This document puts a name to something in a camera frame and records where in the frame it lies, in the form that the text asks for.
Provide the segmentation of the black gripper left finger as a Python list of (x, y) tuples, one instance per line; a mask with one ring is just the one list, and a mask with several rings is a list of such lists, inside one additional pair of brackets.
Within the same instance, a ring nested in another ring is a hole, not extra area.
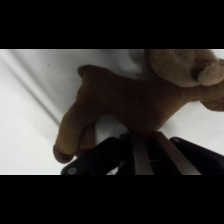
[(144, 140), (138, 135), (109, 137), (88, 153), (66, 165), (62, 175), (153, 175)]

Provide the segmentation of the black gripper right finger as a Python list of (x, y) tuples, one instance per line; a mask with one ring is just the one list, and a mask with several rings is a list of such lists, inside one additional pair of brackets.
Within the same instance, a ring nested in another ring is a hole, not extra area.
[(153, 134), (167, 162), (180, 175), (224, 175), (224, 156), (179, 137)]

